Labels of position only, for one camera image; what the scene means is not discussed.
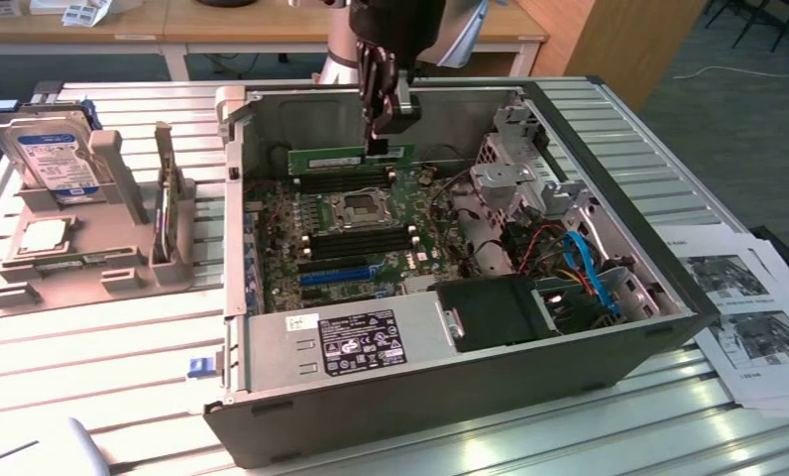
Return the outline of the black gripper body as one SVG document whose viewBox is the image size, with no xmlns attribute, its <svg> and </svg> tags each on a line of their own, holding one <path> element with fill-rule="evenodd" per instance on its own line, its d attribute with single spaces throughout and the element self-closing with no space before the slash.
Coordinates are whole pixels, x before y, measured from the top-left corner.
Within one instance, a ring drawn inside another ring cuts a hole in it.
<svg viewBox="0 0 789 476">
<path fill-rule="evenodd" d="M 382 54 L 398 68 L 411 68 L 438 39 L 443 0 L 358 0 L 349 9 L 359 49 Z"/>
</svg>

